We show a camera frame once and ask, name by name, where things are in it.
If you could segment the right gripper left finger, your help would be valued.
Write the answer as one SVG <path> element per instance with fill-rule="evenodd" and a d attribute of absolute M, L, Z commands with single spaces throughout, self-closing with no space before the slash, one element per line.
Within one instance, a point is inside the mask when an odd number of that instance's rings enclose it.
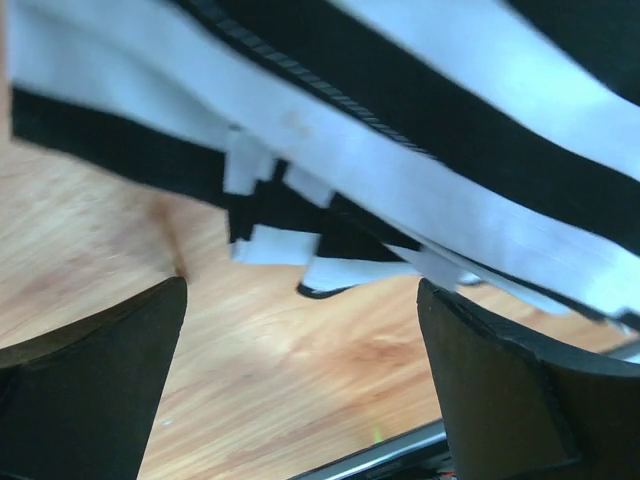
<path fill-rule="evenodd" d="M 172 277 L 3 348 L 2 478 L 137 478 L 186 307 Z"/>

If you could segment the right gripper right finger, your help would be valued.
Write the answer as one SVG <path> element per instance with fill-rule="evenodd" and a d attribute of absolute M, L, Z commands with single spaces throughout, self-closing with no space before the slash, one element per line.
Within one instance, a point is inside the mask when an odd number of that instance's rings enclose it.
<path fill-rule="evenodd" d="M 427 281 L 417 309 L 461 479 L 635 479 L 639 368 Z"/>

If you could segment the black white striped cloth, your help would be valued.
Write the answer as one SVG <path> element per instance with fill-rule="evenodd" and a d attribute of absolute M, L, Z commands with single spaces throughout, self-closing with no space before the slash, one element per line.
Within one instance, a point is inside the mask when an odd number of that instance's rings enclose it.
<path fill-rule="evenodd" d="M 635 1 L 9 1 L 15 137 L 395 275 L 639 325 Z"/>

